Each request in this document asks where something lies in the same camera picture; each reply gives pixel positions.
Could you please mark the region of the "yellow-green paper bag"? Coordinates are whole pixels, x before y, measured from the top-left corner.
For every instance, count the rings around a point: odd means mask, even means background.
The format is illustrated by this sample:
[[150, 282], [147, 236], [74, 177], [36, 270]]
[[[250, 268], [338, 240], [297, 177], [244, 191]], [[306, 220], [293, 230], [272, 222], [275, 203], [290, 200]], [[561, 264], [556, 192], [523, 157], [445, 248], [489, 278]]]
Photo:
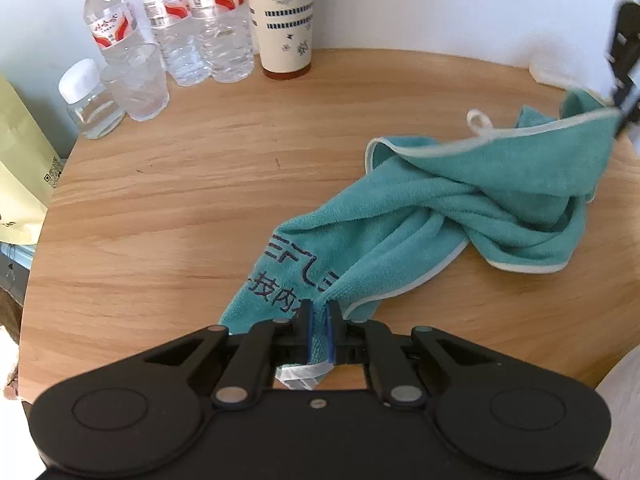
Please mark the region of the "yellow-green paper bag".
[[1, 81], [0, 128], [1, 240], [35, 245], [64, 162], [6, 79]]

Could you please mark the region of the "white floral tumbler red base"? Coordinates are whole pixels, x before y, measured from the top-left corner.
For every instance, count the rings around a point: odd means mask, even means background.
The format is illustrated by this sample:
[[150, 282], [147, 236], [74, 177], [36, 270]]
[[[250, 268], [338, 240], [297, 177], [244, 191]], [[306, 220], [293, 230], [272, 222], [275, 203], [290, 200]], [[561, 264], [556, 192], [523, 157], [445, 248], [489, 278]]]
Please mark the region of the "white floral tumbler red base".
[[248, 0], [262, 71], [293, 79], [311, 68], [314, 0]]

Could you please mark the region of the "small jar white lid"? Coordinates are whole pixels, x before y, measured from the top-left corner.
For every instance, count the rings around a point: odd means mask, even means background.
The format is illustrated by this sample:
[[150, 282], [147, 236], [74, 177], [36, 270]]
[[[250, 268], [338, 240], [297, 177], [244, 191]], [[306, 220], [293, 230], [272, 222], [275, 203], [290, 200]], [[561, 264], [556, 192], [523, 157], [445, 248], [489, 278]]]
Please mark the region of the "small jar white lid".
[[58, 82], [58, 92], [79, 133], [96, 140], [111, 133], [125, 116], [101, 82], [99, 65], [92, 58], [70, 66]]

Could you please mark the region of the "teal microfiber towel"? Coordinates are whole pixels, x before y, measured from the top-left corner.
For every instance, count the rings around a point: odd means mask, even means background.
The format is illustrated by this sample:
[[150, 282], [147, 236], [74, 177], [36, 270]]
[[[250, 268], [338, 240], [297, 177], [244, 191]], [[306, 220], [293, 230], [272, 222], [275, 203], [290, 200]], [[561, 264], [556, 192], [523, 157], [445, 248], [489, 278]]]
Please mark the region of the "teal microfiber towel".
[[329, 302], [346, 320], [368, 320], [384, 299], [431, 280], [468, 246], [503, 271], [564, 269], [622, 119], [617, 107], [572, 90], [558, 117], [524, 107], [513, 127], [500, 129], [471, 110], [472, 134], [461, 141], [371, 140], [359, 180], [274, 229], [221, 323], [242, 334], [292, 318], [310, 301], [309, 359], [278, 373], [288, 388], [309, 390], [334, 364]]

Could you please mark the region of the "clear water bottle red label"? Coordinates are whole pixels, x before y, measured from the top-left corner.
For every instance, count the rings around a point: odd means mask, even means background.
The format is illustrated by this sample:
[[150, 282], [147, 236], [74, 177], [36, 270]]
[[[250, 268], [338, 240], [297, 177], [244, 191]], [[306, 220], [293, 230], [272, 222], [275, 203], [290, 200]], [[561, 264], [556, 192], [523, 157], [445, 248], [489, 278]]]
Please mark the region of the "clear water bottle red label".
[[108, 65], [122, 64], [144, 43], [127, 0], [85, 0], [84, 21]]

